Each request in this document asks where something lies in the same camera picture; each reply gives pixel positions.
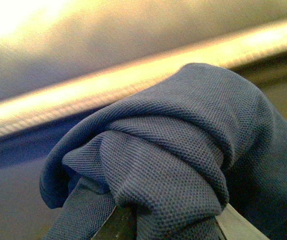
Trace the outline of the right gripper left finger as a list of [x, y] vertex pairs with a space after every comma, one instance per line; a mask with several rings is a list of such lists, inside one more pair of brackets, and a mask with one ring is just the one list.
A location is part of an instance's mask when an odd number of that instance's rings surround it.
[[132, 207], [117, 206], [98, 231], [99, 240], [136, 240], [137, 218]]

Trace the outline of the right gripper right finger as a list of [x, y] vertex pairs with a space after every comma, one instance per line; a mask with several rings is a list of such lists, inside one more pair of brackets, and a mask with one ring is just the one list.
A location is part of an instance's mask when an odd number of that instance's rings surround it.
[[261, 231], [239, 214], [229, 203], [215, 217], [220, 240], [268, 240]]

